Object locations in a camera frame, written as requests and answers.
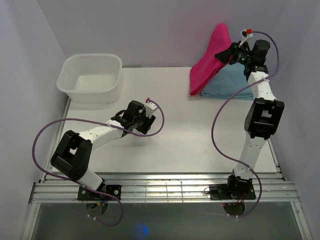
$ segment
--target pink cloth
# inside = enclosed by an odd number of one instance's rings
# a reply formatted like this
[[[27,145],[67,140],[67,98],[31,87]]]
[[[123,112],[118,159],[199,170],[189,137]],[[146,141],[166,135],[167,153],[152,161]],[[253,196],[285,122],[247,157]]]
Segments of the pink cloth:
[[[228,26],[220,23],[214,29],[203,57],[190,70],[190,95],[196,95],[226,65],[215,58],[232,44]]]

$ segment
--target white wall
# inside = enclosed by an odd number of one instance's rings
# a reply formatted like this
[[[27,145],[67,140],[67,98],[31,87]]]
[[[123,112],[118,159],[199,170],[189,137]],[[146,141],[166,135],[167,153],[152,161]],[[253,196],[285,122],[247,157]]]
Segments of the white wall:
[[[320,239],[320,2],[291,0],[273,35],[281,51],[272,90],[285,102],[272,142],[280,168],[294,180],[313,239]]]
[[[192,66],[221,22],[231,39],[270,33],[289,0],[38,0],[65,55],[112,53],[125,67]]]
[[[0,239],[17,240],[33,182],[41,172],[31,148],[36,132],[62,114],[56,79],[66,59],[36,0],[0,1]],[[44,163],[55,129],[41,138]]]

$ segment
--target light blue towel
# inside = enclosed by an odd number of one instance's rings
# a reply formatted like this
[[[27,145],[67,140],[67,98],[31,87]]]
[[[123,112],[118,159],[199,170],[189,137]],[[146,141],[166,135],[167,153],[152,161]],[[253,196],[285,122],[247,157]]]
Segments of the light blue towel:
[[[236,91],[248,85],[244,75],[245,67],[240,63],[226,65],[202,89],[201,97],[207,99],[228,99]],[[237,94],[234,99],[253,100],[251,88]]]

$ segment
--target mounting plate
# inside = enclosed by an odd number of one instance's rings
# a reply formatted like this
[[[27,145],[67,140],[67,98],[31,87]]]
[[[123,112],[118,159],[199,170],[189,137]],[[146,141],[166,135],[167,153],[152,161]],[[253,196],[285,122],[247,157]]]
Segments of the mounting plate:
[[[210,199],[211,200],[237,200],[231,197],[231,192],[228,190],[227,184],[210,184]],[[244,194],[244,200],[254,200],[256,199],[256,194],[254,187],[250,187],[249,193]]]
[[[121,187],[122,187],[121,185],[106,185],[105,191],[103,192],[106,194],[115,196],[117,199],[121,200]],[[79,201],[103,201],[107,198],[108,198],[107,196],[98,195],[91,191],[88,191],[82,186],[79,187],[78,197],[77,197]]]

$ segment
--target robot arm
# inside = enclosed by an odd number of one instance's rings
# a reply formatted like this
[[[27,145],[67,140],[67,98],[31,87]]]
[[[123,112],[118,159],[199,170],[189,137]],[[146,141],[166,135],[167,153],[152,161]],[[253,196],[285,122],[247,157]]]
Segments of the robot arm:
[[[241,34],[245,39],[252,37],[250,29],[244,30]],[[269,48],[270,43],[262,39],[255,42],[252,50],[246,41],[239,41],[233,42],[228,49],[217,53],[215,57],[225,64],[240,63],[244,65],[243,73],[247,82],[253,84],[269,76],[268,68],[265,65]],[[285,105],[275,98],[267,80],[253,85],[251,89],[254,101],[244,122],[246,139],[240,161],[253,169],[263,145],[271,135],[276,133]],[[245,165],[238,163],[228,177],[227,184],[210,185],[211,199],[225,200],[239,196],[243,196],[247,200],[255,199],[252,177],[252,171]]]
[[[263,71],[251,72],[248,84],[267,77],[268,74]],[[267,139],[276,133],[285,105],[273,95],[268,81],[253,85],[251,89],[254,101],[244,122],[246,137],[240,161],[253,169]],[[252,177],[251,170],[238,163],[233,169],[232,177],[229,178],[229,186],[247,192],[252,187]]]
[[[153,113],[157,109],[152,102],[143,104],[133,100],[126,110],[118,112],[106,123],[147,134],[156,119]],[[91,152],[127,134],[112,126],[98,126],[79,133],[69,130],[62,136],[51,158],[51,165],[72,181],[100,191],[105,186],[104,180],[88,168]]]

